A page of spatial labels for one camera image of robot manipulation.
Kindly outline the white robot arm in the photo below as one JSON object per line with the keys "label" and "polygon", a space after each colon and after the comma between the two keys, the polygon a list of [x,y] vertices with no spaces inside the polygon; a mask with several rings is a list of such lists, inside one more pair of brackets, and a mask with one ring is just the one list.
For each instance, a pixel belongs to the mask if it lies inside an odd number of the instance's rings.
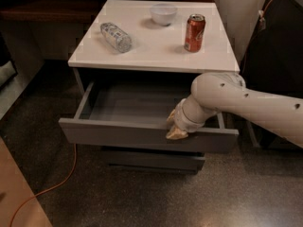
{"label": "white robot arm", "polygon": [[250,90],[234,73],[203,73],[193,80],[190,95],[169,115],[166,137],[184,139],[221,112],[240,116],[303,148],[303,99]]}

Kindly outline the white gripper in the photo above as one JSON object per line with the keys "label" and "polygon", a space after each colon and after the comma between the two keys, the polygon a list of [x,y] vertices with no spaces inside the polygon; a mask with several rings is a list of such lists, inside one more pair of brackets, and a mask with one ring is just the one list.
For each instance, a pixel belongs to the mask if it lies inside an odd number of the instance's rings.
{"label": "white gripper", "polygon": [[207,111],[195,99],[182,99],[171,111],[167,122],[173,125],[166,135],[169,140],[180,140],[188,137],[188,132],[196,132],[208,119]]}

